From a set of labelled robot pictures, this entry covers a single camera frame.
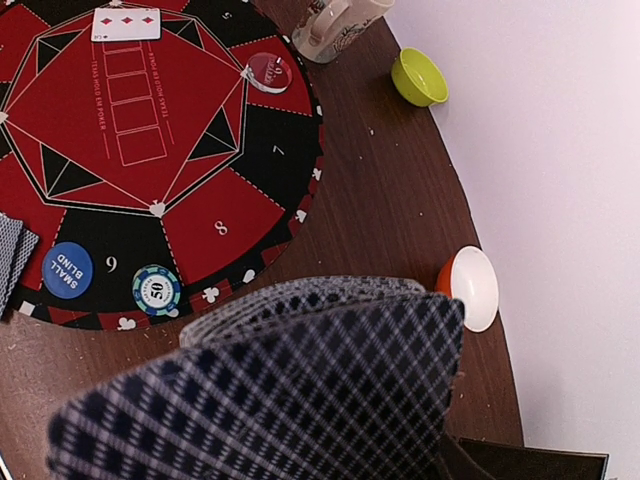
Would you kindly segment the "blue playing card deck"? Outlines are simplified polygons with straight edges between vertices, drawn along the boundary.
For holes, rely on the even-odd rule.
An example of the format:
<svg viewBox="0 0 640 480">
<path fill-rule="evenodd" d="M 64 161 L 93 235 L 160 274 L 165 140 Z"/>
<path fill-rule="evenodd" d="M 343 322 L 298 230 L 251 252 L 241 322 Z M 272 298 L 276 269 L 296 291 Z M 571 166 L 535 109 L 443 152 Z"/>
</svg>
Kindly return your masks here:
<svg viewBox="0 0 640 480">
<path fill-rule="evenodd" d="M 55 479 L 432 479 L 465 306 L 418 282 L 313 277 L 229 302 L 175 352 L 67 401 Z"/>
</svg>

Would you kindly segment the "teal poker chip stack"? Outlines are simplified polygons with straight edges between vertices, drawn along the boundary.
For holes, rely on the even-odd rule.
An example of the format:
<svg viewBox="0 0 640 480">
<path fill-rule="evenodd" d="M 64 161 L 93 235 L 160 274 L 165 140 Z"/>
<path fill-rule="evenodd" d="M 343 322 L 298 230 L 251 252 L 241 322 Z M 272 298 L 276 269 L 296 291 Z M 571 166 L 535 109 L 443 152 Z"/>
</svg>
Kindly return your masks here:
<svg viewBox="0 0 640 480">
<path fill-rule="evenodd" d="M 149 316 L 176 318 L 179 314 L 179 279 L 161 265 L 147 265 L 134 274 L 132 295 L 138 308 Z"/>
</svg>

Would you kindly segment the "three of diamonds card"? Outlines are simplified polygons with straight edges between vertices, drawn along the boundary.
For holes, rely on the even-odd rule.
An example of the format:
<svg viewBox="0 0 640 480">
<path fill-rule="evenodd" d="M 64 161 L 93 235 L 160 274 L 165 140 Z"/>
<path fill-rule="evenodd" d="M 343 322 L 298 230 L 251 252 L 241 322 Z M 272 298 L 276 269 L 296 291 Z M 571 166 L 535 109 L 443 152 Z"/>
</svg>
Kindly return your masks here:
<svg viewBox="0 0 640 480">
<path fill-rule="evenodd" d="M 97 8 L 93 14 L 93 42 L 147 41 L 161 37 L 156 8 Z"/>
</svg>

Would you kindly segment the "orange white bowl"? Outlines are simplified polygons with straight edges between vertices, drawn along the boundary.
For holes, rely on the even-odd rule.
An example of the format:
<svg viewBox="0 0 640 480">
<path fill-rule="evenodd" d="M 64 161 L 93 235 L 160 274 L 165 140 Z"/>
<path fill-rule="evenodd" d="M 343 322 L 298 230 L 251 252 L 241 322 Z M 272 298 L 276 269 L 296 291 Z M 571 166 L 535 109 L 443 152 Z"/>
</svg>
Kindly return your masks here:
<svg viewBox="0 0 640 480">
<path fill-rule="evenodd" d="M 461 248 L 441 268 L 435 291 L 464 303 L 464 325 L 475 333 L 488 330 L 499 308 L 499 286 L 494 267 L 478 247 Z"/>
</svg>

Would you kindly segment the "round red black poker mat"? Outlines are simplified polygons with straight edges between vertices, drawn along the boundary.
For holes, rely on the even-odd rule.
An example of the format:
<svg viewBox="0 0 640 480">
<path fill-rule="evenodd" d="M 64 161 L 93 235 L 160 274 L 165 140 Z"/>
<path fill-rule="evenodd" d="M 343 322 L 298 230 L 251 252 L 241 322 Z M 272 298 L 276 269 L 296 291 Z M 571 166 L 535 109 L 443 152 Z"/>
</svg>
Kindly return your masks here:
<svg viewBox="0 0 640 480">
<path fill-rule="evenodd" d="M 93 42 L 97 8 L 156 8 L 159 40 Z M 268 52 L 282 94 L 244 76 Z M 87 330 L 149 327 L 252 282 L 306 220 L 323 173 L 321 105 L 293 42 L 250 1 L 5 1 L 1 5 L 1 213 L 39 236 L 10 308 Z M 42 263 L 74 242 L 94 275 L 53 296 Z M 149 316 L 134 274 L 179 279 L 176 318 Z"/>
</svg>

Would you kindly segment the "clear dealer button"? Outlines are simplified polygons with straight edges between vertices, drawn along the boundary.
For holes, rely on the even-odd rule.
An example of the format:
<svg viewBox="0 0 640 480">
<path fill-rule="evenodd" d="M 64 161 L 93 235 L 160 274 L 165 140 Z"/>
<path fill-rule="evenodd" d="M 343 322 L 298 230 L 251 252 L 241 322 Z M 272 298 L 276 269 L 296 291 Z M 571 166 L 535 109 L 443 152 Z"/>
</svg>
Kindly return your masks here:
<svg viewBox="0 0 640 480">
<path fill-rule="evenodd" d="M 289 64 L 281 56 L 268 52 L 251 56 L 244 76 L 259 91 L 274 95 L 284 93 L 293 82 Z"/>
</svg>

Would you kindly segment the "green bowl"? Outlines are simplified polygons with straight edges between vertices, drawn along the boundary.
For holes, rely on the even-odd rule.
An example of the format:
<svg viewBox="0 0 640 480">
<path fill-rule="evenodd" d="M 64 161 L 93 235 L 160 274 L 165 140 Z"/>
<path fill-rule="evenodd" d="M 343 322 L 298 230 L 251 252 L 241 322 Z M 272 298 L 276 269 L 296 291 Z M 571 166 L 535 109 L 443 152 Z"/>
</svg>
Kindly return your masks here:
<svg viewBox="0 0 640 480">
<path fill-rule="evenodd" d="M 403 48 L 391 67 L 391 79 L 398 93 L 410 104 L 429 107 L 448 100 L 449 89 L 437 65 L 423 52 Z"/>
</svg>

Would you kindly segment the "white printed mug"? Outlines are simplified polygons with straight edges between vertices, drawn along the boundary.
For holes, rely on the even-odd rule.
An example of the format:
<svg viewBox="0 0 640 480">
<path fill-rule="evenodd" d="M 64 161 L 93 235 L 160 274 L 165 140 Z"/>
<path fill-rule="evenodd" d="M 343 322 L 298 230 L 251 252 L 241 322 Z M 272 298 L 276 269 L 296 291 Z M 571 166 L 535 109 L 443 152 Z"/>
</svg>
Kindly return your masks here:
<svg viewBox="0 0 640 480">
<path fill-rule="evenodd" d="M 312 1 L 291 39 L 303 57 L 327 64 L 394 5 L 394 0 Z"/>
</svg>

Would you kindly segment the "blue small blind button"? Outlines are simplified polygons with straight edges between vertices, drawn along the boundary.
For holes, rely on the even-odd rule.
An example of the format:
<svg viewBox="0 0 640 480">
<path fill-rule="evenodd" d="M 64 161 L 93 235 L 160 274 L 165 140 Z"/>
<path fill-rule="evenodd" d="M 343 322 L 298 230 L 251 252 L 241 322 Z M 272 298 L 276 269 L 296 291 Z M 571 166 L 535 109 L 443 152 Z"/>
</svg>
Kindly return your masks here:
<svg viewBox="0 0 640 480">
<path fill-rule="evenodd" d="M 70 300 L 90 287 L 94 264 L 88 251 L 78 243 L 62 242 L 53 246 L 42 263 L 46 289 L 55 297 Z"/>
</svg>

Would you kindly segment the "black poker chip case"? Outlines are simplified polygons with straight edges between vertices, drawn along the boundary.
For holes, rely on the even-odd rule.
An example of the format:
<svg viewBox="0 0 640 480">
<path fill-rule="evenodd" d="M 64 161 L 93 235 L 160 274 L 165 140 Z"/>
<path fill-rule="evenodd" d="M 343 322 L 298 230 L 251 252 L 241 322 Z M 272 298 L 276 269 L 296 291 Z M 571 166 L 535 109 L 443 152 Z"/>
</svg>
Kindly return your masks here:
<svg viewBox="0 0 640 480">
<path fill-rule="evenodd" d="M 495 479 L 605 479 L 609 455 L 460 439 L 464 451 Z"/>
</svg>

